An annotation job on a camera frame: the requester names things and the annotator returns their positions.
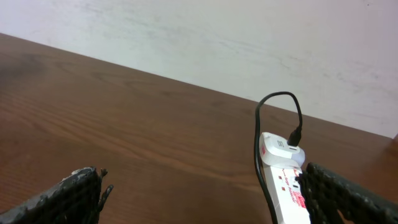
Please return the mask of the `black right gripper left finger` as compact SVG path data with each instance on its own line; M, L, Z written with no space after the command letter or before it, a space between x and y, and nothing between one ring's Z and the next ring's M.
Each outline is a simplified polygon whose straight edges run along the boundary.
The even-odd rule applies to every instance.
M53 187L1 213L1 224L97 224L114 188L102 192L106 169L74 170Z

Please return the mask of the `white charger adapter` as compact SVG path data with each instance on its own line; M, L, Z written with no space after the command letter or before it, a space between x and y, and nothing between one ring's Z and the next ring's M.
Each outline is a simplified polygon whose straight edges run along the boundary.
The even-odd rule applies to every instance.
M290 146L281 136L264 132L259 138L259 151L262 162L280 169L301 169L305 162L305 152L298 146Z

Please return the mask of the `white power strip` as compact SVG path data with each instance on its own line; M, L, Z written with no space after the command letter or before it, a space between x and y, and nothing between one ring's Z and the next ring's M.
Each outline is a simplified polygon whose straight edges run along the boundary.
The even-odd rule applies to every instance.
M280 169L267 166L263 171L267 189L275 208L277 222L281 224L310 224L310 216L296 178L302 173L299 169Z

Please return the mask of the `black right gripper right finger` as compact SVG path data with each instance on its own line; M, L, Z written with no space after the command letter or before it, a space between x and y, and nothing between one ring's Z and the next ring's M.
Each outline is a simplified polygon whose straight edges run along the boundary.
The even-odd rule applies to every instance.
M396 203L318 164L307 164L296 180L311 223L397 224Z

